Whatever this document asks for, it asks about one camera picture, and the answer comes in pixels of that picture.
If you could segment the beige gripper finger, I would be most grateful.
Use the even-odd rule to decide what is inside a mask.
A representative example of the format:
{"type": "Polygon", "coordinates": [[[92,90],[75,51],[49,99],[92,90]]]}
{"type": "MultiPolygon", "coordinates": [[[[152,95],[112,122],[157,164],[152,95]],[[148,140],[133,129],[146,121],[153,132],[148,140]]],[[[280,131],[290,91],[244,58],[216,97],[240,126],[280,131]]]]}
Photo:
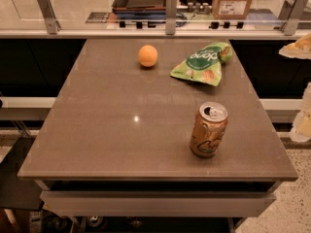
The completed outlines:
{"type": "Polygon", "coordinates": [[[311,139],[311,83],[304,90],[301,109],[294,119],[289,135],[294,142],[298,143],[311,139]]]}
{"type": "Polygon", "coordinates": [[[311,33],[283,46],[279,54],[288,58],[311,59],[311,33]]]}

